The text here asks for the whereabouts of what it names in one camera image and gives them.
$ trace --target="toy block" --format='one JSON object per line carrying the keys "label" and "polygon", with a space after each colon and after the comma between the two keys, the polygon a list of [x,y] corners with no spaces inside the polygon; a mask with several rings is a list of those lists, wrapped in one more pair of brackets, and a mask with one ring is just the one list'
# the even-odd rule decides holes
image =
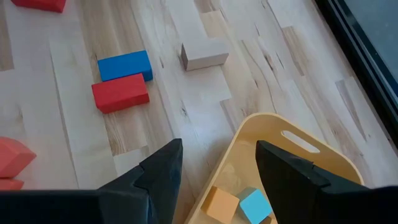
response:
{"label": "toy block", "polygon": [[19,141],[0,137],[0,177],[15,177],[35,157],[36,154]]}
{"label": "toy block", "polygon": [[217,38],[184,42],[181,49],[181,58],[186,71],[222,65],[228,55],[228,46]]}
{"label": "toy block", "polygon": [[221,223],[231,223],[239,199],[217,187],[212,186],[201,209],[208,216]]}
{"label": "toy block", "polygon": [[142,74],[94,84],[91,88],[95,105],[104,114],[149,102]]}
{"label": "toy block", "polygon": [[16,6],[41,9],[52,12],[63,12],[66,0],[11,0]]}
{"label": "toy block", "polygon": [[14,179],[0,179],[0,190],[20,190],[24,185],[23,181]]}
{"label": "toy block", "polygon": [[261,223],[272,212],[271,205],[259,189],[248,187],[237,197],[240,199],[239,212],[250,223]]}
{"label": "toy block", "polygon": [[99,60],[98,68],[103,82],[139,73],[145,82],[154,78],[146,50]]}

